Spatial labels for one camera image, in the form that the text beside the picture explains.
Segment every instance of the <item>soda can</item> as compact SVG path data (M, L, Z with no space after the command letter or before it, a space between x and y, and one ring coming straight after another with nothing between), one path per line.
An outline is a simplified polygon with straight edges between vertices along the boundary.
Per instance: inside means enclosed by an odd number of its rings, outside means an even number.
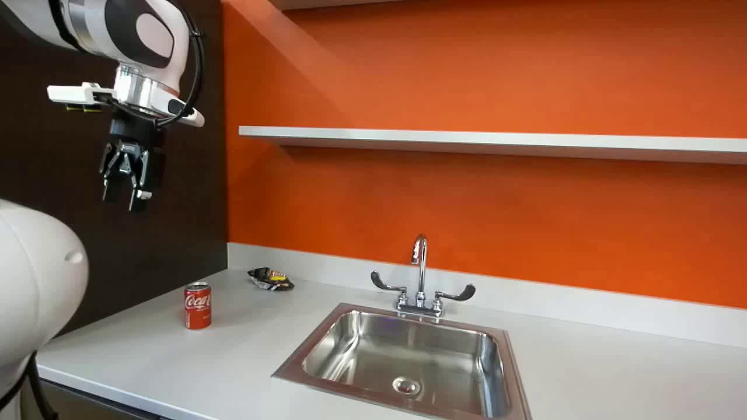
M212 323L212 298L208 282L184 288L184 325L186 330L208 330Z

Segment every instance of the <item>backsplash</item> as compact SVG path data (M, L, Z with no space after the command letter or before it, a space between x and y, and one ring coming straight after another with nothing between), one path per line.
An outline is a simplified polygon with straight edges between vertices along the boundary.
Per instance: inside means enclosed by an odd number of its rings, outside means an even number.
M740 2L225 2L228 241L747 307L747 169L272 146L244 123L747 136Z

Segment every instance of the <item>countertop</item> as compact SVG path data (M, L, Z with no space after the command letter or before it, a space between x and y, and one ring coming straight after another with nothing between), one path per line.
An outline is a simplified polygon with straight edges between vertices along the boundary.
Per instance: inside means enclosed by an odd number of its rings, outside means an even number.
M244 270L205 277L212 327L183 327L183 289L58 335L45 381L166 418L418 418L272 379L338 303L393 295L296 281L271 295ZM446 303L446 320L508 332L535 420L742 420L747 349Z

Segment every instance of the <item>wall shelf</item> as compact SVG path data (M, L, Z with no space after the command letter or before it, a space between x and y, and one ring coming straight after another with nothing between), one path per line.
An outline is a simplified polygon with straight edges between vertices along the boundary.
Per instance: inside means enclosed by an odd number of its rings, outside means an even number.
M239 127L239 136L292 146L359 146L568 159L747 164L747 137L390 130L316 127Z
M271 0L278 9L316 9L316 8L342 8L342 5L368 5L393 0Z

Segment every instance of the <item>stainless steel sink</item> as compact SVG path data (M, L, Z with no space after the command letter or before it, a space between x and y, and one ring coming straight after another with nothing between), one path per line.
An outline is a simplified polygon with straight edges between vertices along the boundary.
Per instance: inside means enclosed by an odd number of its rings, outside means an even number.
M351 303L337 306L276 376L438 418L530 418L505 332Z

